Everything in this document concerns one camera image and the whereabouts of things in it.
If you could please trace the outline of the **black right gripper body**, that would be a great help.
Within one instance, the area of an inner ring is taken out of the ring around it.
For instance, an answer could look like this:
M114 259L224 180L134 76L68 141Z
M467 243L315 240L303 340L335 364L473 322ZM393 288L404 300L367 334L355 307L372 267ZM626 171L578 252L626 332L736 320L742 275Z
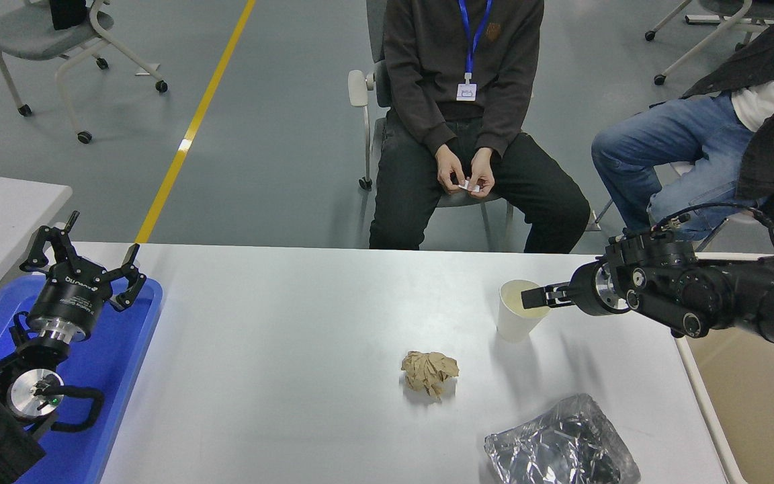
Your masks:
M598 261L584 264L575 270L568 283L568 299L586 315L608 315L608 307L600 298L596 285L596 276L600 269L601 264Z

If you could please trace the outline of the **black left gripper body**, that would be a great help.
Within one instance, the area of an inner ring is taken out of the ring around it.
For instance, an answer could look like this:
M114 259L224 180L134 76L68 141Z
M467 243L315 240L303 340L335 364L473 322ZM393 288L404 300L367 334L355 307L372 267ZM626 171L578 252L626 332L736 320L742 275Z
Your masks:
M110 282L96 282L105 268L82 259L71 267L67 261L53 264L27 323L40 331L43 322L65 321L76 325L79 333L92 333L105 301L112 295Z

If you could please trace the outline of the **person's left hand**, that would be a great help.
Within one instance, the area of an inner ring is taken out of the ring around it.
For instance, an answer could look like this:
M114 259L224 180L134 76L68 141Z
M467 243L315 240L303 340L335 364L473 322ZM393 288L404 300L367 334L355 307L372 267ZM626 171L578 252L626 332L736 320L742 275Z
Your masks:
M478 186L478 191L469 191L469 196L483 199L489 196L495 186L495 177L492 174L491 159L494 150L489 147L479 148L471 159L471 175L469 188Z

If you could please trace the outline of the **person's right hand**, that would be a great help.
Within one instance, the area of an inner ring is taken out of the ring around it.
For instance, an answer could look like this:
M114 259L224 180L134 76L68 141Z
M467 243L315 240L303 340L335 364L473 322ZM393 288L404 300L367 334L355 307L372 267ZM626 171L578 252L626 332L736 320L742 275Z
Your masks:
M437 164L437 180L448 195L460 193L460 184L464 183L465 175L458 156L449 149L447 144L442 144L434 153Z

